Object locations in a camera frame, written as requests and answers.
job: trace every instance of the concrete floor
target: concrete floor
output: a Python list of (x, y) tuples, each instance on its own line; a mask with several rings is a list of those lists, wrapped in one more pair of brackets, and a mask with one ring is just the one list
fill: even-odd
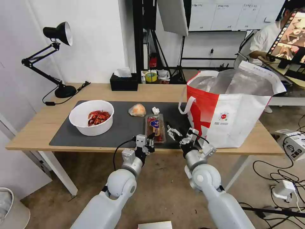
[[(297, 122), (305, 113), (305, 109), (300, 107), (272, 108), (274, 111), (272, 114), (264, 113), (261, 117), (262, 123), (269, 131), (283, 128), (297, 129)], [(112, 154), (109, 153), (58, 152), (56, 157), (79, 188), (78, 195), (71, 199), (63, 184), (53, 174), (51, 183), (22, 200), (31, 210), (27, 229), (69, 228), (89, 200), (100, 192), (113, 170)], [(209, 159), (209, 164), (215, 166), (225, 179), (237, 159), (238, 156), (215, 154)], [(255, 159), (279, 166), (289, 164), (287, 159), (280, 156)], [(119, 155), (116, 161), (117, 165), (121, 163)], [(304, 179), (304, 162), (297, 162), (289, 171)], [(204, 196), (196, 194), (189, 186), (184, 165), (185, 160), (182, 155), (149, 156), (138, 179), (137, 190), (125, 205), (117, 229), (136, 229), (139, 223), (168, 220), (172, 221), (173, 228), (215, 228)], [(258, 169), (265, 176), (276, 171), (266, 165), (258, 165)], [(229, 193), (240, 202), (247, 202), (260, 208), (273, 205), (270, 198), (270, 184), (274, 182), (258, 177), (249, 165), (233, 184)], [(276, 201), (281, 206), (288, 205), (281, 200)], [(292, 202), (290, 206), (295, 206), (295, 197)], [(256, 228), (268, 228), (266, 222), (252, 212), (247, 212), (247, 215)], [(285, 222), (276, 228), (288, 227), (298, 228), (290, 222)]]

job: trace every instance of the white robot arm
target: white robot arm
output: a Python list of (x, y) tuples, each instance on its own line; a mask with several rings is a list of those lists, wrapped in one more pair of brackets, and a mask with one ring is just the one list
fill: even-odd
[(145, 158), (154, 152), (154, 134), (137, 135), (135, 150), (122, 151), (123, 165), (110, 174), (102, 191), (93, 197), (71, 229), (114, 229), (122, 209), (137, 188), (136, 178), (145, 164)]
[[(201, 191), (208, 200), (210, 215), (218, 229), (255, 229), (237, 200), (221, 188), (221, 177), (216, 168), (207, 164), (207, 158), (216, 149), (204, 145), (202, 153), (194, 147), (198, 131), (190, 128), (186, 137), (169, 125), (168, 134), (178, 141), (186, 159), (185, 172), (194, 190)], [(136, 190), (136, 178), (145, 163), (145, 157), (154, 151), (153, 136), (136, 137), (135, 150), (122, 152), (122, 168), (110, 174), (106, 186), (93, 197), (72, 225), (72, 229), (114, 229), (129, 197)]]
[(184, 168), (190, 185), (201, 191), (208, 201), (210, 215), (218, 229), (255, 229), (237, 200), (226, 193), (221, 186), (221, 177), (216, 168), (207, 164), (216, 149), (211, 144), (204, 144), (202, 153), (194, 147), (199, 131), (190, 128), (184, 138), (180, 132), (169, 125), (168, 134), (180, 143), (186, 159)]

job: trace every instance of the tissue box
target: tissue box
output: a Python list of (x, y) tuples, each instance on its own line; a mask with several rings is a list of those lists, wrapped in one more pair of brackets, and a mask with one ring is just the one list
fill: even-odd
[(131, 73), (132, 77), (118, 77), (114, 73), (110, 78), (110, 85), (112, 91), (137, 91), (138, 90), (138, 76), (136, 73)]
[(299, 131), (293, 131), (288, 129), (278, 130), (275, 132), (276, 135), (280, 136), (277, 142), (282, 148), (284, 139), (286, 137), (289, 137), (286, 138), (284, 142), (284, 147), (288, 156), (294, 161), (302, 160), (305, 158), (305, 136), (304, 134), (300, 133), (301, 132)]

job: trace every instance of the lamp shade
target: lamp shade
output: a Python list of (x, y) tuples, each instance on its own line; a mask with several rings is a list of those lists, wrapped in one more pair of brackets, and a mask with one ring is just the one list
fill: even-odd
[(59, 39), (66, 45), (71, 46), (73, 44), (71, 29), (68, 22), (62, 22), (56, 28), (44, 27), (43, 33), (47, 38)]

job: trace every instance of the white shopping bag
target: white shopping bag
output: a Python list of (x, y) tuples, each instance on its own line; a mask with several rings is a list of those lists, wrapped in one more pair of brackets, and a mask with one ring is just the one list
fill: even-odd
[(202, 71), (190, 79), (185, 111), (181, 102), (179, 111), (188, 114), (191, 126), (214, 147), (238, 148), (271, 97), (285, 91), (276, 74), (243, 61), (238, 69)]

